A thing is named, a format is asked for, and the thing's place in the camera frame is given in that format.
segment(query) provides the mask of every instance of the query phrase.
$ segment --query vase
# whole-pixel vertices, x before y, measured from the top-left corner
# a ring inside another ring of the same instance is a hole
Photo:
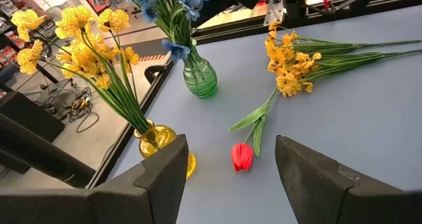
[[[143,158],[147,158],[156,153],[159,149],[165,147],[176,139],[176,132],[165,125],[155,125],[154,122],[148,120],[150,128],[145,133],[140,133],[135,129],[134,135],[139,139],[139,152]],[[188,179],[196,167],[196,158],[189,151],[187,161],[186,179]]]
[[[217,74],[210,62],[203,59],[196,50],[191,49],[183,60],[183,77],[186,87],[199,98],[209,98],[217,92]]]

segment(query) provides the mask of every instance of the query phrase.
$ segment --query yellow glass vase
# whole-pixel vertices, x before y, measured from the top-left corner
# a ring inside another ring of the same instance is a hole
[[[135,129],[134,134],[139,138],[139,152],[142,157],[147,158],[154,154],[159,149],[165,147],[167,144],[176,139],[176,133],[173,129],[165,125],[155,125],[154,122],[148,120],[150,129],[145,133],[140,133]],[[186,179],[188,179],[196,167],[196,158],[191,151],[189,151],[187,161]]]

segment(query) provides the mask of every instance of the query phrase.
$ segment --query green leaf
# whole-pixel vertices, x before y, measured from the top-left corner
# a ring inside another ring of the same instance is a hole
[[[256,157],[259,157],[261,151],[262,131],[264,130],[266,115],[263,115],[258,123],[258,126],[253,130],[253,150]]]
[[[228,132],[231,132],[240,128],[245,128],[246,126],[252,124],[253,122],[255,122],[256,120],[258,120],[259,118],[261,118],[263,115],[266,114],[266,112],[268,111],[268,106],[269,106],[268,102],[261,105],[258,109],[255,109],[252,113],[248,114],[245,118],[237,122],[235,125],[231,126]]]

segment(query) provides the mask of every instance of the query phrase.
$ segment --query tulip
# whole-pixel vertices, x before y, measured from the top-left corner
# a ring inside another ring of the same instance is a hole
[[[253,149],[244,143],[239,143],[231,149],[231,162],[236,172],[249,170],[253,160]]]

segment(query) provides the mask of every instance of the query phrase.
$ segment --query metal bracket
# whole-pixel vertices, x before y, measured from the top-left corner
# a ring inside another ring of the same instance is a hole
[[[269,0],[266,10],[264,26],[269,26],[271,22],[282,22],[286,9],[284,8],[284,0]]]

